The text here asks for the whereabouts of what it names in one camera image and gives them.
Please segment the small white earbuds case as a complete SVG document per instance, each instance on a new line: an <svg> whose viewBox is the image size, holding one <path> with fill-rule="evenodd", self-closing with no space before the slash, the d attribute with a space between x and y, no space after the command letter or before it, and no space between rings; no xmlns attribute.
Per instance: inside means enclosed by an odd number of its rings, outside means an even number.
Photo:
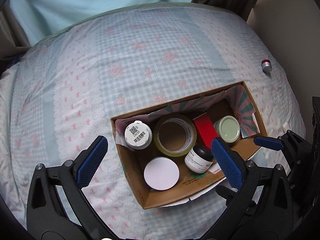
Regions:
<svg viewBox="0 0 320 240"><path fill-rule="evenodd" d="M282 129L283 129L283 132L286 133L290 129L289 124L287 122L285 122L282 125Z"/></svg>

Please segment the small silver red jar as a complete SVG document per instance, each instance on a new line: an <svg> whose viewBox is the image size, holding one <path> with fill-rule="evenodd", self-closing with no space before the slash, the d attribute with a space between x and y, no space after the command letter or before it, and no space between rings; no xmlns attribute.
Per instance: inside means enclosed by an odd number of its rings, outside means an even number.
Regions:
<svg viewBox="0 0 320 240"><path fill-rule="evenodd" d="M270 73L272 71L272 65L271 65L270 60L264 59L261 62L261 68L262 68L264 73Z"/></svg>

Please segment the pale green lidded jar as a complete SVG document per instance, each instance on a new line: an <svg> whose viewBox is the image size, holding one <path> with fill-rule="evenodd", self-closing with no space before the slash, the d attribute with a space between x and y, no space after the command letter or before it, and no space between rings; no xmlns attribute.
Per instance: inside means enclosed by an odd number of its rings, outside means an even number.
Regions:
<svg viewBox="0 0 320 240"><path fill-rule="evenodd" d="M226 143L234 143L240 135L240 125L235 117L224 116L214 123L214 128L219 137Z"/></svg>

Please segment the white vitamin bottle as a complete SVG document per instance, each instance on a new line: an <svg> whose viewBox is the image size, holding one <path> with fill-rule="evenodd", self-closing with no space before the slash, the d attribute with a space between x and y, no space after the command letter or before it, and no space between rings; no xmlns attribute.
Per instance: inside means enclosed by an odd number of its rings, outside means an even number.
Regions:
<svg viewBox="0 0 320 240"><path fill-rule="evenodd" d="M151 128L140 120L136 120L125 128L125 141L134 150L143 150L152 142Z"/></svg>

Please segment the red rectangular box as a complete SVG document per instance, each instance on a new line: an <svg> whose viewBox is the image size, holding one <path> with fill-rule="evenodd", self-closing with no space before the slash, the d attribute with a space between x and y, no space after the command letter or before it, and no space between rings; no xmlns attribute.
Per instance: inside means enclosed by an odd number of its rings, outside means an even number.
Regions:
<svg viewBox="0 0 320 240"><path fill-rule="evenodd" d="M218 133L214 128L213 123L211 122L210 116L208 113L203 113L200 116L193 119L193 123L196 127L197 133L200 136L203 145L206 148L212 148L212 141L218 138Z"/></svg>

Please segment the yellow packing tape roll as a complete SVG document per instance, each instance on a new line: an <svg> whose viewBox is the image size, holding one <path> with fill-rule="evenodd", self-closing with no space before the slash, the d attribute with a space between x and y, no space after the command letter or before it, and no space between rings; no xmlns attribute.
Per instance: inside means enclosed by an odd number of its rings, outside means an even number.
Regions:
<svg viewBox="0 0 320 240"><path fill-rule="evenodd" d="M186 155L196 144L194 123L184 115L169 114L161 117L153 131L157 149L170 157Z"/></svg>

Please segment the white-lidded round green jar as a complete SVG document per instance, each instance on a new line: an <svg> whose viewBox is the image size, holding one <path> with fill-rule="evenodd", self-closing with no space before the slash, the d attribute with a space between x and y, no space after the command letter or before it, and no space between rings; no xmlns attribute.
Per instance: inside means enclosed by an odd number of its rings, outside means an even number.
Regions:
<svg viewBox="0 0 320 240"><path fill-rule="evenodd" d="M180 177L178 166L169 158L157 157L144 169L144 180L154 190L164 191L176 185Z"/></svg>

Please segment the brown cardboard box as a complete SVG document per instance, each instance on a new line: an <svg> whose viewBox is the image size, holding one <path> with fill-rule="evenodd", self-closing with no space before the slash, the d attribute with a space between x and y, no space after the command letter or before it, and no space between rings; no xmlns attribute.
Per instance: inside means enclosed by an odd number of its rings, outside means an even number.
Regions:
<svg viewBox="0 0 320 240"><path fill-rule="evenodd" d="M259 134L266 135L262 117L244 81L113 117L111 125L118 156L127 183L138 204L144 210L172 204L199 193L225 176L221 171L207 171L203 175L196 175L186 167L183 157L187 151L183 150L178 156L171 158L180 171L180 177L176 185L163 191L152 189L144 180L144 168L151 159L164 157L165 154L157 148L155 142L152 142L144 150L132 150L126 146L124 130L128 124L136 120L144 120L147 124L150 124L151 128L155 128L160 119L179 115L186 117L190 135L182 135L177 142L170 143L171 148L180 149L183 139L191 143L198 141L198 133L193 124L193 118L204 113L206 106L209 107L210 120L216 121L224 113L240 115L241 110L249 103L253 106L253 122L260 129Z"/></svg>

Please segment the light blue bed cover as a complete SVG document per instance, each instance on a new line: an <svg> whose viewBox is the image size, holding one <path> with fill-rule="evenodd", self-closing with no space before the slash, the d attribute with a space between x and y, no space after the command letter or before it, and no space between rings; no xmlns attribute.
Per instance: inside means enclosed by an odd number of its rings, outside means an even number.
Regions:
<svg viewBox="0 0 320 240"><path fill-rule="evenodd" d="M261 62L268 59L270 73ZM123 172L111 119L244 81L271 137L287 122L304 137L285 71L238 15L158 3L105 13L33 46L1 76L1 196L25 225L37 164L59 166L93 140L108 152L84 194L120 237L202 236L225 209L214 190L182 205L144 210Z"/></svg>

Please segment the black-lidded white cream jar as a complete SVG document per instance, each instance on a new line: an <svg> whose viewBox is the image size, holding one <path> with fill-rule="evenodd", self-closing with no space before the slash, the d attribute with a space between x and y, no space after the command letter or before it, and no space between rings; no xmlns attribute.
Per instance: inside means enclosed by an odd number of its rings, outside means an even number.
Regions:
<svg viewBox="0 0 320 240"><path fill-rule="evenodd" d="M187 168L198 174L206 172L213 162L214 156L212 152L207 151L199 145L193 146L184 159Z"/></svg>

